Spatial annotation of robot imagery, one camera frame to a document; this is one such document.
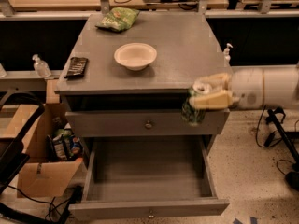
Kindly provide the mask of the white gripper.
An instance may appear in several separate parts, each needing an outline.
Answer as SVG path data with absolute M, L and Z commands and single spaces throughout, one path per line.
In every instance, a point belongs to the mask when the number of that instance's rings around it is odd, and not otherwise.
M 232 76 L 228 73 L 218 73 L 199 77 L 193 83 L 195 90 L 221 87 L 222 91 L 195 95 L 189 98 L 189 104 L 194 109 L 220 110 L 233 104 L 232 94 L 227 91 L 231 80 L 231 89 L 237 99 L 240 109 L 258 109 L 263 106 L 263 71 L 261 69 L 242 69 Z

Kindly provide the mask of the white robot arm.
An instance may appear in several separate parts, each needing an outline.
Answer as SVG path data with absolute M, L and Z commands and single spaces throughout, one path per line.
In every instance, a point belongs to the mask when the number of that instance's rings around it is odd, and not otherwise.
M 296 108 L 298 90 L 296 66 L 242 68 L 232 74 L 197 78 L 188 103 L 197 110 L 259 109 L 264 105 Z

